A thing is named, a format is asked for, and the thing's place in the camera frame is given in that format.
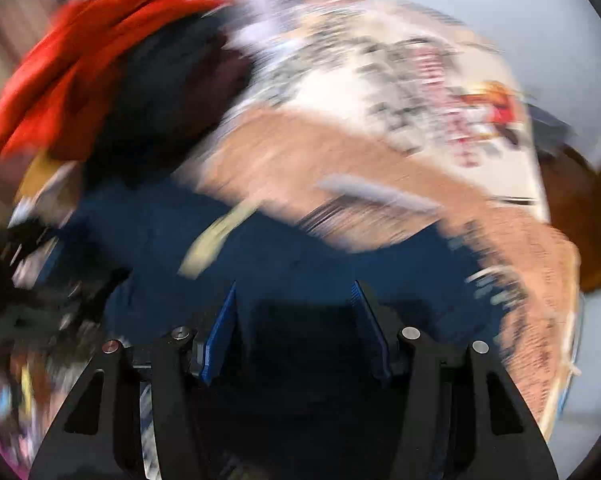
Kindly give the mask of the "printed bed blanket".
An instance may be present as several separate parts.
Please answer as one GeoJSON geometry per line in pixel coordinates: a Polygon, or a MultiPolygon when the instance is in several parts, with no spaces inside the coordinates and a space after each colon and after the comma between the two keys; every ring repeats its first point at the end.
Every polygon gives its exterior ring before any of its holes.
{"type": "Polygon", "coordinates": [[[180,179],[353,252],[430,224],[475,250],[469,282],[505,310],[502,357],[550,436],[574,374],[581,258],[549,222],[498,50],[389,0],[233,0],[227,33],[253,79],[180,179]]]}

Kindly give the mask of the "navy patterned hooded garment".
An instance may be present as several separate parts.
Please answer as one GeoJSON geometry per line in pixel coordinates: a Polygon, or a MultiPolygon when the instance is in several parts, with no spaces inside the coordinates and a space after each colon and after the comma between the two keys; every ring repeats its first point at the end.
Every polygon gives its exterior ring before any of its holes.
{"type": "Polygon", "coordinates": [[[351,307],[360,282],[443,344],[491,346],[501,313],[469,275],[479,266],[430,226],[404,243],[348,254],[171,181],[87,197],[58,229],[58,266],[129,271],[104,320],[151,344],[235,293],[238,337],[212,382],[221,446],[273,479],[392,479],[394,402],[377,382],[351,307]]]}

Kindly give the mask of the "brown wooden door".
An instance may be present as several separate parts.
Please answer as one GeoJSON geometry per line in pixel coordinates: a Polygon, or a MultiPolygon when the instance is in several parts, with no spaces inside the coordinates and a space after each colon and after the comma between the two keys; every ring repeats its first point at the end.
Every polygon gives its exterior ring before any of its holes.
{"type": "Polygon", "coordinates": [[[539,158],[551,224],[573,242],[581,255],[581,290],[601,289],[601,170],[566,146],[539,158]]]}

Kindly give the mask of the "red folded garment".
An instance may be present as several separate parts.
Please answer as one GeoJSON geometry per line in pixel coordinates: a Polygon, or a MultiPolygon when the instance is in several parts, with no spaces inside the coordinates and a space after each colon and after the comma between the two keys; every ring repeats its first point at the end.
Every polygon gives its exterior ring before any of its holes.
{"type": "Polygon", "coordinates": [[[162,27],[230,0],[69,0],[0,96],[0,157],[43,150],[86,160],[122,79],[124,56],[162,27]]]}

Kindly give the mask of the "dark folded clothes stack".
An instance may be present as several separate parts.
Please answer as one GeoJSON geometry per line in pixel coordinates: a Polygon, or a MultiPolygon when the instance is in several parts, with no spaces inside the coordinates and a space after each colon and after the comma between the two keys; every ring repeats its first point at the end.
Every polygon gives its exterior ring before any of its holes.
{"type": "Polygon", "coordinates": [[[220,125],[254,69],[250,56],[228,46],[224,25],[222,11],[192,14],[130,51],[116,103],[82,166],[84,192],[171,174],[220,125]]]}

